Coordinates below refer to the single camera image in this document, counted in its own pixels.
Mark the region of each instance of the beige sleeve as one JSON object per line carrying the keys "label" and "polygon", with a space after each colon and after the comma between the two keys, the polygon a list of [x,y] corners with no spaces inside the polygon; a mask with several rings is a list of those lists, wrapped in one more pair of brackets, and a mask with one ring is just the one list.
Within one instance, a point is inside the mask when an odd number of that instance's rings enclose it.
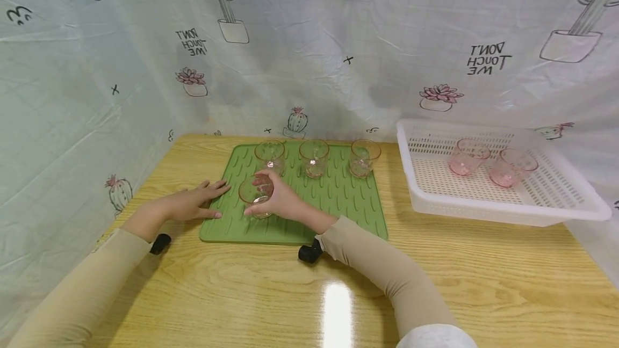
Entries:
{"label": "beige sleeve", "polygon": [[346,217],[316,237],[323,251],[366,276],[391,300],[400,339],[423,325],[457,325],[423,269],[383,239]]}
{"label": "beige sleeve", "polygon": [[84,347],[149,250],[142,238],[115,230],[50,292],[8,348]]}

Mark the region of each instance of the glass cup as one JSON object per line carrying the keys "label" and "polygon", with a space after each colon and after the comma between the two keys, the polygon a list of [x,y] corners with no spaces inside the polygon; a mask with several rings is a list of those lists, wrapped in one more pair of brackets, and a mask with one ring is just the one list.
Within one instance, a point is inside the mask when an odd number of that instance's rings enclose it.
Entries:
{"label": "glass cup", "polygon": [[538,166],[537,160],[530,154],[507,148],[499,152],[496,157],[490,169],[490,180],[508,189],[525,180]]}
{"label": "glass cup", "polygon": [[327,170],[329,160],[329,144],[322,140],[308,140],[299,147],[305,174],[311,178],[319,178]]}
{"label": "glass cup", "polygon": [[285,168],[284,152],[284,144],[280,141],[267,140],[256,145],[254,154],[260,161],[262,169],[272,169],[282,176]]}
{"label": "glass cup", "polygon": [[[273,182],[265,175],[252,175],[239,186],[239,198],[245,203],[245,208],[266,202],[271,195],[273,195]],[[254,215],[254,217],[263,219],[270,217],[270,215],[270,213],[266,213]]]}
{"label": "glass cup", "polygon": [[380,157],[380,146],[371,140],[357,140],[350,146],[350,172],[358,178],[366,178]]}
{"label": "glass cup", "polygon": [[470,138],[458,140],[449,157],[449,169],[460,176],[469,176],[490,157],[490,149],[481,141]]}

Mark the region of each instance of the white drain basket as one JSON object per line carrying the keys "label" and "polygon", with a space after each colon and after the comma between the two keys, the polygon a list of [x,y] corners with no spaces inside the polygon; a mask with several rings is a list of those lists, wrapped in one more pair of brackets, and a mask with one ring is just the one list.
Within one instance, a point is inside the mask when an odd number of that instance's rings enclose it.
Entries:
{"label": "white drain basket", "polygon": [[[419,213],[541,227],[570,219],[604,221],[611,216],[610,207],[574,166],[528,129],[419,119],[402,119],[397,126],[411,202]],[[447,164],[461,138],[479,140],[492,152],[467,177],[452,173]],[[488,177],[497,153],[505,148],[525,150],[539,163],[514,188],[499,187]]]}

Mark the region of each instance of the wooden table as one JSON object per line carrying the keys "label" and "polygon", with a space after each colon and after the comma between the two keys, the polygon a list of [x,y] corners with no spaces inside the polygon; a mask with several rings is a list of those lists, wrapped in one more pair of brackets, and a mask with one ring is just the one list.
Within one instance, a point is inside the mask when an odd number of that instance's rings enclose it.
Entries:
{"label": "wooden table", "polygon": [[[256,137],[180,137],[118,217],[147,200],[219,180]],[[414,258],[479,347],[619,344],[619,294],[563,225],[537,228],[412,210],[398,145],[375,175],[390,243]],[[94,347],[395,347],[390,303],[362,275],[298,247],[203,243],[200,221],[172,223],[166,254],[131,275]]]}

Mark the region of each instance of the drying mat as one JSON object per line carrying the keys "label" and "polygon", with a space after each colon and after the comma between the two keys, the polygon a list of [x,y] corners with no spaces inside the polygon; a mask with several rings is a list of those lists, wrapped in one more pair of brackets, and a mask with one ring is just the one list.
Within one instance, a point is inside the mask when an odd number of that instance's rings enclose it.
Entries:
{"label": "drying mat", "polygon": [[[350,146],[330,145],[327,172],[321,178],[313,179],[306,176],[302,169],[299,154],[301,144],[301,141],[284,143],[284,180],[311,205],[331,215],[346,215],[363,229],[387,239],[387,226],[374,173],[365,180],[350,174]],[[259,169],[254,148],[255,144],[245,144],[233,149],[224,172],[224,178],[232,186],[231,190],[211,206],[220,210],[223,217],[206,219],[200,229],[200,239],[204,242],[224,243],[311,244],[316,233],[301,223],[277,215],[265,219],[243,215],[245,206],[239,198],[239,185]]]}

